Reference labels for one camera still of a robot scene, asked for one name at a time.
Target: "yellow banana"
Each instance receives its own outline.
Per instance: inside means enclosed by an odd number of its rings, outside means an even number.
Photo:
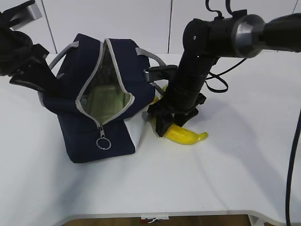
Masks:
[[[192,145],[206,139],[208,137],[208,133],[194,133],[188,129],[173,124],[164,134],[164,137],[182,145]]]

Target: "insulated lunch bag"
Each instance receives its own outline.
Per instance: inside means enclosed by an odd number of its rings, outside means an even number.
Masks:
[[[145,107],[155,97],[143,70],[150,66],[132,40],[104,43],[78,34],[65,54],[57,78],[60,97],[43,94],[42,104],[57,114],[66,151],[74,163],[126,154],[137,148],[145,124]]]

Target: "white table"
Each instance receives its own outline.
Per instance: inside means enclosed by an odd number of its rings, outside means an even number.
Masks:
[[[160,55],[177,64],[180,55]],[[237,59],[221,59],[214,72]],[[225,94],[185,127],[208,139],[184,146],[149,124],[137,152],[73,164],[56,115],[35,91],[0,78],[0,226],[59,226],[76,218],[249,214],[285,222],[285,182],[301,103],[301,54],[263,53],[224,75]],[[291,219],[301,223],[301,152]]]

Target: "black cable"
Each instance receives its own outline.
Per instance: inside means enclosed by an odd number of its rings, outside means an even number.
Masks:
[[[206,78],[206,80],[209,80],[209,79],[214,79],[216,76],[221,76],[221,75],[224,75],[226,73],[228,73],[229,71],[232,71],[234,68],[240,66],[243,62],[246,61],[246,58],[242,59],[241,61],[239,61],[236,65],[234,65],[233,67],[229,68],[228,70],[222,72],[222,73],[219,73],[219,74],[213,74],[212,72],[209,72],[209,75],[211,75],[212,77],[209,77],[209,78]]]
[[[206,1],[205,1],[205,5],[206,5],[206,9],[207,9],[209,12],[216,12],[216,13],[218,14],[218,17],[222,17],[222,12],[221,12],[221,11],[210,9],[210,7],[209,7],[209,0],[206,0]]]
[[[233,15],[233,12],[231,10],[231,3],[230,3],[230,0],[226,0],[226,9],[227,9],[227,12],[230,14],[230,15]]]
[[[285,219],[286,219],[287,226],[291,226],[291,220],[290,220],[291,185],[292,185],[292,177],[293,177],[293,165],[295,162],[295,156],[296,156],[298,141],[299,141],[299,137],[300,137],[300,131],[301,131],[301,110],[300,110],[299,119],[297,122],[295,136],[293,138],[291,157],[290,157],[290,161],[288,164],[287,179],[286,179]]]

